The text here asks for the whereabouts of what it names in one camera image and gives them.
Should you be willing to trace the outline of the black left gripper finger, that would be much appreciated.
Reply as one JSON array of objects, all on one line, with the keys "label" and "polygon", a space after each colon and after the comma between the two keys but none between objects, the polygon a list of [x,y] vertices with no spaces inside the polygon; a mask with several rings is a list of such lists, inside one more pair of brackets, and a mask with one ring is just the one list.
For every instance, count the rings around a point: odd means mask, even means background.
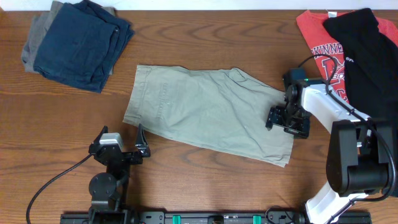
[{"label": "black left gripper finger", "polygon": [[100,144],[100,139],[102,137],[103,134],[108,133],[108,127],[107,126],[103,126],[102,130],[100,131],[99,135],[97,135],[97,137],[95,138],[95,140],[92,142],[92,144],[98,145]]},{"label": "black left gripper finger", "polygon": [[144,134],[144,128],[141,123],[139,123],[138,128],[137,128],[137,136],[136,136],[135,146],[138,149],[147,149],[148,148],[148,143],[146,141],[146,137]]}]

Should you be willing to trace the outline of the khaki shorts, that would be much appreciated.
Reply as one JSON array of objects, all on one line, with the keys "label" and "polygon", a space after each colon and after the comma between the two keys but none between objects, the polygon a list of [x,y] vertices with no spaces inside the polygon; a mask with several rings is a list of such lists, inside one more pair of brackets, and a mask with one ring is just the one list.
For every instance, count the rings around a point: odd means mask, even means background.
[{"label": "khaki shorts", "polygon": [[124,123],[163,138],[284,167],[293,136],[266,128],[284,92],[240,70],[138,65]]}]

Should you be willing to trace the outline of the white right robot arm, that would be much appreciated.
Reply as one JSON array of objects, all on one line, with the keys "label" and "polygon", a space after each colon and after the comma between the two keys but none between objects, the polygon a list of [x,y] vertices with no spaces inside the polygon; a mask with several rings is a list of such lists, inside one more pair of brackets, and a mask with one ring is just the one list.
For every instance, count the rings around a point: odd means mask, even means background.
[{"label": "white right robot arm", "polygon": [[283,128],[306,139],[314,116],[330,133],[326,184],[305,202],[304,210],[272,210],[268,223],[370,223],[368,213],[349,212],[357,202],[378,202],[392,195],[397,184],[394,128],[372,119],[342,100],[321,78],[307,78],[292,68],[283,78],[284,106],[273,106],[266,128]]}]

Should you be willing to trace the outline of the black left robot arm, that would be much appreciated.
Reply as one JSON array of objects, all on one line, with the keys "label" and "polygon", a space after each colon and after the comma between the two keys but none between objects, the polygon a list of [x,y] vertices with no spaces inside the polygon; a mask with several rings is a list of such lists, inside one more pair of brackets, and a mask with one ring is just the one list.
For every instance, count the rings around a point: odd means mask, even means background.
[{"label": "black left robot arm", "polygon": [[144,127],[138,126],[136,151],[123,152],[123,140],[119,133],[109,133],[104,126],[89,146],[89,154],[106,166],[106,172],[95,175],[89,184],[91,207],[89,223],[139,223],[137,212],[126,205],[130,168],[150,157],[150,148],[144,135]]}]

